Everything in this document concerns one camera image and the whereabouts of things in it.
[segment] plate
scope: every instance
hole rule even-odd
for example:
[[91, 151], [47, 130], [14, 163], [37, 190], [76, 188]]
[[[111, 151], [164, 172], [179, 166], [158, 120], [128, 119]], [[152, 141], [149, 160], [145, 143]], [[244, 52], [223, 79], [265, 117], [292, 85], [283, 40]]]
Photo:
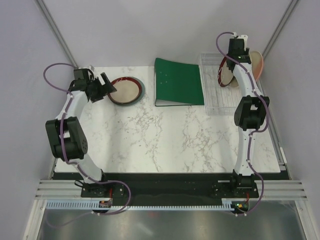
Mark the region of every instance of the plate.
[[120, 106], [129, 106], [139, 102], [146, 92], [144, 84], [131, 76], [119, 77], [111, 84], [117, 91], [110, 93], [108, 97], [114, 104]]

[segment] wooden plate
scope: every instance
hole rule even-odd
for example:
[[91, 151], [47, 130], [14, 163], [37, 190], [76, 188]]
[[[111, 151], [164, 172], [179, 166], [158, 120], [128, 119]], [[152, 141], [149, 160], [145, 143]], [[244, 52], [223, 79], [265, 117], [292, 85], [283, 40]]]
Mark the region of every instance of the wooden plate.
[[229, 70], [227, 66], [227, 58], [224, 57], [222, 59], [222, 62], [219, 66], [218, 70], [218, 83], [220, 87], [226, 87], [228, 86], [234, 78], [234, 74], [232, 71]]
[[[254, 77], [254, 80], [258, 82], [262, 74], [262, 71], [264, 69], [264, 59], [262, 57], [262, 54], [258, 51], [251, 51], [249, 52], [249, 55], [252, 62], [253, 77]], [[237, 79], [234, 77], [233, 73], [227, 67], [226, 57], [222, 59], [222, 62], [219, 66], [218, 83], [220, 87], [223, 87], [223, 88], [227, 86], [231, 88], [236, 88], [239, 86]]]
[[139, 101], [140, 96], [145, 91], [143, 83], [130, 76], [119, 77], [111, 82], [116, 88], [116, 92], [108, 95], [110, 100], [117, 105], [131, 105]]

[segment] metal pole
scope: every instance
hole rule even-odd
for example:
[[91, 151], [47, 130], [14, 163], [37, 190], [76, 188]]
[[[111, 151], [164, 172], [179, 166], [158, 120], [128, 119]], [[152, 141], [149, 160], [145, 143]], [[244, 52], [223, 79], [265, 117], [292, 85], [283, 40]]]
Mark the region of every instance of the metal pole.
[[35, 3], [38, 5], [39, 9], [41, 10], [43, 16], [45, 17], [45, 20], [49, 24], [54, 36], [56, 37], [59, 44], [61, 45], [67, 58], [74, 66], [76, 66], [78, 68], [79, 66], [78, 66], [74, 56], [72, 55], [66, 41], [64, 40], [62, 34], [60, 33], [59, 28], [57, 27], [57, 24], [55, 23], [53, 17], [51, 16], [46, 4], [44, 3], [43, 0], [35, 0]]
[[282, 32], [284, 26], [286, 25], [286, 23], [288, 22], [290, 16], [292, 15], [293, 11], [295, 10], [296, 6], [298, 5], [298, 3], [300, 2], [300, 0], [291, 0], [291, 2], [289, 3], [288, 7], [286, 8], [278, 26], [276, 27], [276, 29], [274, 30], [272, 37], [270, 38], [268, 44], [266, 45], [262, 56], [264, 59], [266, 59], [267, 55], [269, 54], [271, 48], [273, 47], [273, 45], [275, 44], [276, 40], [278, 39], [280, 33]]

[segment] black mounting plate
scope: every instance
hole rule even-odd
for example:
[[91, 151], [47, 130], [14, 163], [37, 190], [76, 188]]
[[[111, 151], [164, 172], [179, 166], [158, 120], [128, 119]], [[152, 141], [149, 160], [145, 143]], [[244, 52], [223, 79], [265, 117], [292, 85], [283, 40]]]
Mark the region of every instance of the black mounting plate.
[[253, 188], [231, 188], [230, 182], [215, 182], [213, 184], [214, 198], [217, 199], [246, 199], [249, 194], [251, 199], [259, 198], [257, 184]]

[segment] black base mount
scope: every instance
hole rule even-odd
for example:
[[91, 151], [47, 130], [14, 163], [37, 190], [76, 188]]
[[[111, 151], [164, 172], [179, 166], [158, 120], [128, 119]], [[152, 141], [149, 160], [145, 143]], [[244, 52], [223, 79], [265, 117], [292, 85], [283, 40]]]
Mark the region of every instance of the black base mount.
[[254, 180], [254, 175], [242, 176], [234, 170], [230, 181], [218, 181], [213, 184], [214, 197], [225, 199], [246, 199], [258, 198], [258, 188]]

